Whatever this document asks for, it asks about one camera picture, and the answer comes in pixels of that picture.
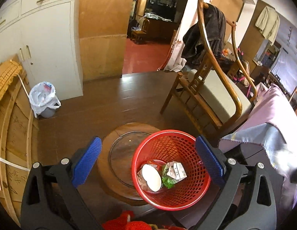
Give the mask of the red checkered snack bag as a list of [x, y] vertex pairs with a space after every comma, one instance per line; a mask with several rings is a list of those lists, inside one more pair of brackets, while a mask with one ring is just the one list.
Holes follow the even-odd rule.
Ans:
[[141, 174], [141, 169], [140, 169], [140, 171], [137, 173], [137, 181], [138, 181], [138, 183], [139, 183], [139, 185], [140, 185], [140, 188], [141, 188], [142, 190], [145, 190], [145, 191], [153, 192], [152, 190], [149, 189], [149, 187], [148, 187], [146, 181], [143, 179], [142, 174]]

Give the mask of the green tissue pack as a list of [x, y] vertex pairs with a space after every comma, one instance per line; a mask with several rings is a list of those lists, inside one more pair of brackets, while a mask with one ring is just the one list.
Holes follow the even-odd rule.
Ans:
[[169, 176], [162, 176], [161, 180], [162, 180], [162, 185], [167, 189], [173, 188], [173, 186], [177, 183], [176, 179]]

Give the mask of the white wardrobe cabinet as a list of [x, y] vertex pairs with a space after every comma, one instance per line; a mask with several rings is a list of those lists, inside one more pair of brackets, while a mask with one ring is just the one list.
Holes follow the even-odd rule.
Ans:
[[48, 81], [60, 100], [83, 95], [79, 0], [5, 0], [0, 63], [17, 55], [29, 85]]

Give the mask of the round wooden stool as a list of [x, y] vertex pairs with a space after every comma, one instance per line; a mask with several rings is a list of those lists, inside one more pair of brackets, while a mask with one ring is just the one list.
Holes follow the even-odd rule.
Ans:
[[96, 167], [105, 193], [131, 206], [147, 204], [133, 185], [131, 165], [140, 143], [157, 131], [149, 124], [131, 122], [117, 127], [102, 140]]

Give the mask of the beige hanging jacket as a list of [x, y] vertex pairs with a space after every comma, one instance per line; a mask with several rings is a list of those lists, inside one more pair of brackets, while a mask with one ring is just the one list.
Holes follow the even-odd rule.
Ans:
[[278, 33], [280, 22], [281, 20], [277, 11], [270, 6], [265, 6], [259, 14], [255, 22], [255, 26], [259, 29], [263, 37], [273, 45]]

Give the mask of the purple printed bedsheet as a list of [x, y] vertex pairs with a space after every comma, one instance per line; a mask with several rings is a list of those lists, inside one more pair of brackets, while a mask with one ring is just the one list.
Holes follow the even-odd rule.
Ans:
[[294, 208], [297, 184], [290, 181], [290, 175], [297, 169], [297, 116], [279, 86], [273, 84], [259, 93], [247, 121], [234, 133], [221, 138], [218, 148], [226, 153], [239, 144], [249, 150], [256, 145], [265, 150], [272, 168], [285, 178], [281, 203]]

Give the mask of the red plastic mesh basket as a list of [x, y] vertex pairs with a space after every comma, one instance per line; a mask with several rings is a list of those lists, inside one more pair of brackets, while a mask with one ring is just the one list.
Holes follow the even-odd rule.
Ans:
[[196, 204], [211, 181], [196, 152], [195, 138], [177, 130], [163, 130], [145, 138], [133, 155], [131, 174], [142, 199], [166, 211]]

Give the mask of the white paper cup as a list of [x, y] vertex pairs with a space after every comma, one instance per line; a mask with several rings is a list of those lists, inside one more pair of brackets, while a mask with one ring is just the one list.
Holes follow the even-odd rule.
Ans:
[[143, 179], [153, 192], [158, 192], [162, 185], [161, 176], [158, 171], [151, 165], [145, 164], [141, 169]]

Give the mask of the bin with white bag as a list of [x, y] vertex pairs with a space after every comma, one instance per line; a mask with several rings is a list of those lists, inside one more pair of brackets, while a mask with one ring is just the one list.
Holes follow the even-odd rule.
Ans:
[[36, 118], [50, 118], [61, 107], [54, 85], [47, 81], [36, 84], [30, 90], [29, 102]]

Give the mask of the white green medicine box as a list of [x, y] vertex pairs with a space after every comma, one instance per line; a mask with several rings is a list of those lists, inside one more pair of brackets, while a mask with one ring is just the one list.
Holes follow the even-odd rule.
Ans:
[[180, 162], [171, 161], [165, 164], [162, 176], [169, 176], [176, 179], [178, 182], [187, 178], [186, 171]]

